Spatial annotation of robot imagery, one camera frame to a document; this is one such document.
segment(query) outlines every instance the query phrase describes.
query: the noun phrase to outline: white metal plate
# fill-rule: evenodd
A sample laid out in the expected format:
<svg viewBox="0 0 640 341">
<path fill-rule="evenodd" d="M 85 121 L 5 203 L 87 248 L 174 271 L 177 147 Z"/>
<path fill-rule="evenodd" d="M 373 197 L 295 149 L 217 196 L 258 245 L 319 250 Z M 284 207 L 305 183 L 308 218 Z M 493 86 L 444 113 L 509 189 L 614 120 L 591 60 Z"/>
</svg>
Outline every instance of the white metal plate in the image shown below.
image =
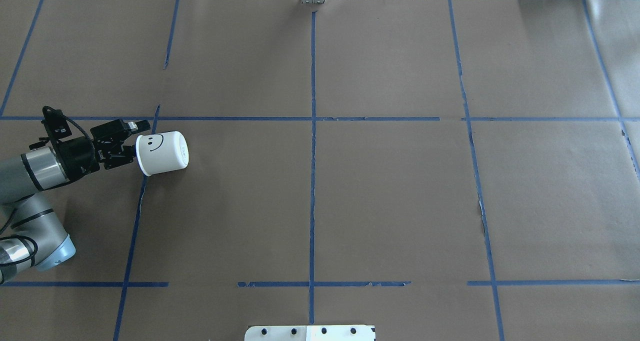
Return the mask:
<svg viewBox="0 0 640 341">
<path fill-rule="evenodd" d="M 372 325 L 253 326 L 244 341 L 375 341 Z"/>
</svg>

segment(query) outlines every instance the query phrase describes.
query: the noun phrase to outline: table surface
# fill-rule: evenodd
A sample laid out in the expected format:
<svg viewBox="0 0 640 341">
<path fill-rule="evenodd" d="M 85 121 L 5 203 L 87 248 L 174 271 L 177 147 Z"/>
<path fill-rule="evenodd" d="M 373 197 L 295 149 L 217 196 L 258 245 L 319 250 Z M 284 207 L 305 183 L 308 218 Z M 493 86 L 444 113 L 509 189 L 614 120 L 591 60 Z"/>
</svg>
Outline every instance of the table surface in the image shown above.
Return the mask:
<svg viewBox="0 0 640 341">
<path fill-rule="evenodd" d="M 0 0 L 1 158 L 44 135 L 44 105 L 190 149 L 185 170 L 46 191 L 77 254 L 0 287 L 0 338 L 637 340 L 624 13 L 640 3 Z"/>
</svg>

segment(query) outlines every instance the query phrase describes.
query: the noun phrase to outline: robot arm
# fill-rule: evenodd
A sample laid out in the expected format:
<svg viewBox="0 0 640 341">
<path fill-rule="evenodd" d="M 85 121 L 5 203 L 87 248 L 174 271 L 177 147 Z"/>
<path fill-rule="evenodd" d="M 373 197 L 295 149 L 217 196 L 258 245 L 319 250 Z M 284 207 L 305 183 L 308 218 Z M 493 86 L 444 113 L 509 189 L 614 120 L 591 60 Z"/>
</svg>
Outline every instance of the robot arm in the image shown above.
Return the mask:
<svg viewBox="0 0 640 341">
<path fill-rule="evenodd" d="M 135 148 L 124 141 L 151 128 L 146 120 L 117 119 L 93 127 L 91 139 L 61 110 L 45 106 L 42 113 L 47 137 L 30 145 L 30 152 L 0 161 L 0 206 L 7 220 L 0 235 L 13 231 L 0 237 L 0 284 L 32 266 L 48 270 L 76 253 L 56 213 L 38 192 L 78 181 L 100 170 L 100 164 L 109 170 L 132 163 Z M 72 134 L 68 122 L 83 136 L 62 141 Z"/>
</svg>

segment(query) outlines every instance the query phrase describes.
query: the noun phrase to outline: blue joint cap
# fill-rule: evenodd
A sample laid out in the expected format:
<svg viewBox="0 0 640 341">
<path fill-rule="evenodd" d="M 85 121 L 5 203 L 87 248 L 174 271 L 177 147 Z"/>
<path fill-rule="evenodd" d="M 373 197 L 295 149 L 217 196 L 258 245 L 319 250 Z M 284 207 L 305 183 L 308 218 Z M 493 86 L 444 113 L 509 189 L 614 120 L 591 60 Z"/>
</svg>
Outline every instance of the blue joint cap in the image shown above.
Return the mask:
<svg viewBox="0 0 640 341">
<path fill-rule="evenodd" d="M 62 264 L 64 261 L 71 259 L 75 254 L 76 246 L 74 246 L 74 243 L 71 241 L 71 236 L 67 234 L 64 241 L 60 243 L 60 246 L 57 246 L 55 251 L 51 252 L 47 258 L 43 259 L 42 262 L 36 265 L 36 269 L 38 271 L 49 270 L 50 268 L 54 268 L 55 266 Z"/>
</svg>

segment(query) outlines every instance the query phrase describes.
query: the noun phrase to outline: cup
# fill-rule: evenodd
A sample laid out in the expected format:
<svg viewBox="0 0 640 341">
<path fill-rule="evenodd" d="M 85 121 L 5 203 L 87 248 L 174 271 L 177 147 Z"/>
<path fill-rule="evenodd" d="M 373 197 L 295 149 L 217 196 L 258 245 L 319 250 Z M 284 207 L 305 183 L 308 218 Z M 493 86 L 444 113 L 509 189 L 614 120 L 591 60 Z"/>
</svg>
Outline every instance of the cup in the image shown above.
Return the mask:
<svg viewBox="0 0 640 341">
<path fill-rule="evenodd" d="M 147 176 L 182 170 L 189 164 L 187 141 L 178 131 L 138 136 L 135 155 L 140 170 Z"/>
</svg>

